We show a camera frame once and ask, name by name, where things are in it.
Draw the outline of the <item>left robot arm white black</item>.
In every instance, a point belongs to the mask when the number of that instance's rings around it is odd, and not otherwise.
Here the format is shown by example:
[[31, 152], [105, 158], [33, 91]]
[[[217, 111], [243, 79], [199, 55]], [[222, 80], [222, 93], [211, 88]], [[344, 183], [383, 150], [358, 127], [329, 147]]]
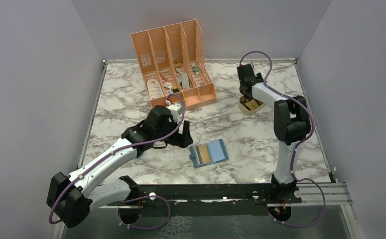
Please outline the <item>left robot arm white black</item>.
[[189, 121], [185, 120], [182, 102], [154, 107], [146, 119], [128, 127], [120, 138], [99, 157], [86, 166], [65, 175], [56, 173], [50, 181], [46, 204], [50, 207], [49, 223], [63, 222], [68, 228], [80, 224], [95, 207], [116, 201], [116, 192], [125, 204], [138, 198], [136, 188], [128, 180], [118, 180], [111, 187], [101, 189], [108, 176], [124, 164], [139, 158], [149, 149], [157, 149], [157, 142], [165, 146], [187, 148], [193, 143]]

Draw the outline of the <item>stack of credit cards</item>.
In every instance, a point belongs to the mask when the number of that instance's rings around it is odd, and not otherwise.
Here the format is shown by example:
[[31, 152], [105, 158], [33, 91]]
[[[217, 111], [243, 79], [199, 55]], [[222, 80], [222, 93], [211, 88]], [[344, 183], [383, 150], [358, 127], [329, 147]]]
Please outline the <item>stack of credit cards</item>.
[[258, 111], [261, 107], [264, 106], [264, 104], [260, 101], [250, 100], [250, 101], [244, 101], [243, 106], [248, 111]]

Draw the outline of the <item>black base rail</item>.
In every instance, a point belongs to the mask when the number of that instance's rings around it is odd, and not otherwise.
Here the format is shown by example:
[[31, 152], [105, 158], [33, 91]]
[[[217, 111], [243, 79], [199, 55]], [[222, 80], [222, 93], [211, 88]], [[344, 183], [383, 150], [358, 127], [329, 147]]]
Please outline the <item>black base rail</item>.
[[269, 183], [255, 184], [143, 184], [134, 193], [139, 202], [112, 202], [122, 215], [172, 216], [266, 216], [268, 208], [301, 203], [294, 192], [275, 195]]

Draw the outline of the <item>beige oval card tray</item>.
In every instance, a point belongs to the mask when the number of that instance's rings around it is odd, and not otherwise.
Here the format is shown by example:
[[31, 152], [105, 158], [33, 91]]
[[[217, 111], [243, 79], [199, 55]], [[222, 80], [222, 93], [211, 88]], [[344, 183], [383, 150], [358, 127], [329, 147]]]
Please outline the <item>beige oval card tray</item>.
[[246, 115], [252, 115], [261, 110], [265, 104], [259, 100], [255, 99], [246, 99], [244, 96], [241, 96], [238, 102], [238, 107]]

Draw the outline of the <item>blue card holder wallet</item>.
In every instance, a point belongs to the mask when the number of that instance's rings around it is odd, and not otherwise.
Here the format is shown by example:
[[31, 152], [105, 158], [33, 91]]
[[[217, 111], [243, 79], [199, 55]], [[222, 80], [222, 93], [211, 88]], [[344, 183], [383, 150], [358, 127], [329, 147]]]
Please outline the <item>blue card holder wallet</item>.
[[205, 145], [207, 145], [207, 147], [208, 147], [211, 162], [209, 164], [198, 166], [197, 162], [196, 162], [196, 150], [195, 150], [195, 147], [198, 145], [194, 145], [194, 146], [189, 147], [189, 151], [190, 151], [189, 158], [192, 161], [193, 166], [195, 168], [224, 162], [224, 161], [227, 161], [229, 159], [224, 141], [222, 139], [217, 139], [217, 140], [205, 143]]

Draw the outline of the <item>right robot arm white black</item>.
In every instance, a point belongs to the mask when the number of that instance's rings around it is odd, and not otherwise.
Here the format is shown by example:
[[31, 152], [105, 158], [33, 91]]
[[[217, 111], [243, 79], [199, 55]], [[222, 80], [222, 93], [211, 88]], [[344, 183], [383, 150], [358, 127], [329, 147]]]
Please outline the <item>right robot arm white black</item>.
[[269, 197], [280, 203], [296, 190], [297, 147], [312, 130], [306, 99], [291, 97], [270, 87], [261, 73], [254, 72], [251, 64], [238, 66], [237, 74], [244, 98], [263, 102], [273, 110], [273, 130], [279, 141], [279, 152]]

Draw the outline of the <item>orange plastic desk organizer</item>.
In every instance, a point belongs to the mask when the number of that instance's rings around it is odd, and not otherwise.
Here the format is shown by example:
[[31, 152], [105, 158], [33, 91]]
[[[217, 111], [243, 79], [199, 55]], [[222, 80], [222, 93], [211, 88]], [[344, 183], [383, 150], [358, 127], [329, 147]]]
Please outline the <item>orange plastic desk organizer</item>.
[[[182, 101], [191, 110], [216, 102], [197, 20], [132, 33], [130, 37], [152, 107]], [[188, 90], [181, 87], [182, 73], [188, 76]]]

